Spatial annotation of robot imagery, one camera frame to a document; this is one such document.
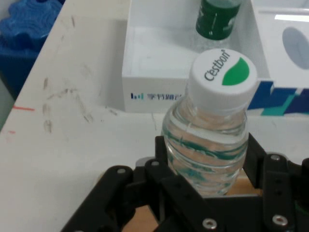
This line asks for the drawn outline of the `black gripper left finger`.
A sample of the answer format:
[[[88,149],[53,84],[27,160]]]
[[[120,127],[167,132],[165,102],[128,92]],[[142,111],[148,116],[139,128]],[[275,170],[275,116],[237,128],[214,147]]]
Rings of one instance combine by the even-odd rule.
[[[169,167],[163,136],[142,166],[109,168],[63,227],[65,232],[120,232],[148,206],[158,232],[225,232],[222,216]]]

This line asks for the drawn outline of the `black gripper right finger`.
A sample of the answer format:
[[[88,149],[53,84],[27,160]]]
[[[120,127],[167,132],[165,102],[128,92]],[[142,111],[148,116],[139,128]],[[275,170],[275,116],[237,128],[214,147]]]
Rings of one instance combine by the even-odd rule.
[[[309,230],[309,159],[296,164],[279,153],[267,153],[250,134],[243,169],[262,191],[262,219],[268,232]]]

